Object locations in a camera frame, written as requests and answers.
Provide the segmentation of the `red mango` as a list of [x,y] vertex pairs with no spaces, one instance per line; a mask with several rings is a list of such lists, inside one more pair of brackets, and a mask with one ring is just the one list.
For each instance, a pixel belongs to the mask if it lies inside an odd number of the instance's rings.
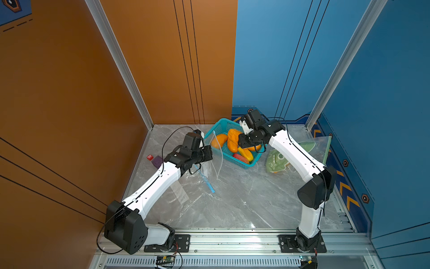
[[250,163],[249,163],[249,161],[247,160],[247,158],[243,157],[242,155],[240,155],[240,154],[238,154],[238,153],[233,154],[233,157],[234,157],[235,159],[237,159],[237,160],[241,161],[242,163],[250,164]]

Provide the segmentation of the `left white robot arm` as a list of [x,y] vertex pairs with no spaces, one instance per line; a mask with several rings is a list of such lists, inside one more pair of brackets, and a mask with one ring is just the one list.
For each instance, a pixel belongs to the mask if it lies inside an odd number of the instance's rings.
[[175,230],[162,223],[145,224],[152,206],[164,192],[195,164],[213,159],[211,146],[171,152],[160,169],[135,193],[122,202],[113,201],[106,209],[104,237],[128,254],[147,245],[168,251],[175,241]]

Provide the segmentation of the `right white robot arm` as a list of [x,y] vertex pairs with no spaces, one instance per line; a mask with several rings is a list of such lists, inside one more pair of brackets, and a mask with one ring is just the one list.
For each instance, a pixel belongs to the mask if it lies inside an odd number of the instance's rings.
[[325,206],[333,192],[337,172],[333,167],[325,167],[306,152],[287,130],[269,133],[264,130],[240,134],[238,145],[251,148],[269,144],[285,157],[304,181],[297,196],[302,203],[301,220],[296,229],[293,247],[299,252],[315,252],[322,242],[320,222]]

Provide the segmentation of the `clear blue-zip bag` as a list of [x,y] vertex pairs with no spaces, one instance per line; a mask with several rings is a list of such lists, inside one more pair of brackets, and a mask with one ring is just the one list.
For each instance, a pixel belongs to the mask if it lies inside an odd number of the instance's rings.
[[210,192],[215,193],[216,189],[214,188],[213,183],[219,178],[224,162],[224,155],[221,150],[220,140],[217,138],[215,131],[207,133],[204,143],[210,146],[213,159],[204,162],[199,173],[203,177],[203,181],[206,183]]

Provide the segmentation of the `clear green-zip bag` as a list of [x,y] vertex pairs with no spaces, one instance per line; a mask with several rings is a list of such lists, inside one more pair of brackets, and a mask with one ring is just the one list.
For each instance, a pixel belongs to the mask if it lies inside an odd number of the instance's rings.
[[314,174],[319,174],[325,169],[323,163],[314,159],[286,131],[273,136],[269,145],[273,148],[266,162],[266,170],[269,173],[284,171],[291,165],[301,178],[305,179],[312,178]]

